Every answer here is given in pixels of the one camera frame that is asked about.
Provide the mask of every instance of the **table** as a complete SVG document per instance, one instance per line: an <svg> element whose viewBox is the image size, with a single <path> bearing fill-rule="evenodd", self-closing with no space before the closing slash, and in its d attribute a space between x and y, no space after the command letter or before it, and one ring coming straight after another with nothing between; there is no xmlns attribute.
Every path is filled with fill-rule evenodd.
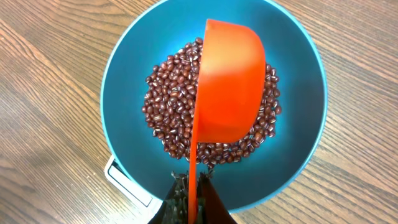
<svg viewBox="0 0 398 224"><path fill-rule="evenodd" d="M278 0L325 64L329 110L306 169L238 223L398 223L398 1ZM2 0L0 223L134 223L107 182L106 61L153 0Z"/></svg>

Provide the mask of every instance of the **orange spoon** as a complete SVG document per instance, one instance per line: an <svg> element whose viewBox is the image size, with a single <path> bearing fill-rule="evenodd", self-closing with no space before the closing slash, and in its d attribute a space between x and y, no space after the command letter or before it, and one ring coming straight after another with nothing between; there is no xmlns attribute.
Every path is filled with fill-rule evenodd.
<svg viewBox="0 0 398 224"><path fill-rule="evenodd" d="M201 56L190 151L188 224L197 217L197 142L235 142L250 130L261 104L266 56L251 29L208 19Z"/></svg>

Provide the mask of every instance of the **blue bowl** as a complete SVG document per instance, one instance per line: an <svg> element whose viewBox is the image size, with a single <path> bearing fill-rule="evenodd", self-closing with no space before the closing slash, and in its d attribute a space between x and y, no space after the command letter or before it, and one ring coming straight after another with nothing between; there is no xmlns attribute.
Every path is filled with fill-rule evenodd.
<svg viewBox="0 0 398 224"><path fill-rule="evenodd" d="M146 10L124 32L105 69L101 116L106 140L129 178L164 199L185 159L170 158L141 112L146 76L187 42L203 37L206 19L251 28L277 69L282 114L276 136L240 163L215 167L212 183L230 212L251 208L293 181L314 153L325 125L326 75L310 36L283 7L267 0L168 0ZM198 172L206 170L203 164Z"/></svg>

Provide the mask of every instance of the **pile of beans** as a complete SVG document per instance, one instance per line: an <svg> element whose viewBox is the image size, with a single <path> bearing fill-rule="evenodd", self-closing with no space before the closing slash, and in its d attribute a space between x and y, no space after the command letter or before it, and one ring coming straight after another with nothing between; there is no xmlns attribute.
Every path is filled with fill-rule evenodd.
<svg viewBox="0 0 398 224"><path fill-rule="evenodd" d="M149 90L142 107L147 125L162 141L164 151L172 158L185 157L188 162L202 48L203 40L198 37L155 65L146 78ZM278 81L276 69L267 64L261 105L250 131L233 144L199 143L197 164L213 168L216 164L239 162L254 153L267 136L275 136L276 115L282 112L276 99L280 96Z"/></svg>

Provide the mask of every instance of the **wooden table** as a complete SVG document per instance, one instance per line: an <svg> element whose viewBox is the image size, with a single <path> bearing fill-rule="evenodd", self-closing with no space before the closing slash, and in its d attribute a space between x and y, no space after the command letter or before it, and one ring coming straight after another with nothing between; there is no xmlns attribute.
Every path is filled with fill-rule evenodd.
<svg viewBox="0 0 398 224"><path fill-rule="evenodd" d="M398 223L398 1L279 0L328 75L321 143L238 223ZM1 0L0 223L134 223L104 178L103 70L153 0Z"/></svg>

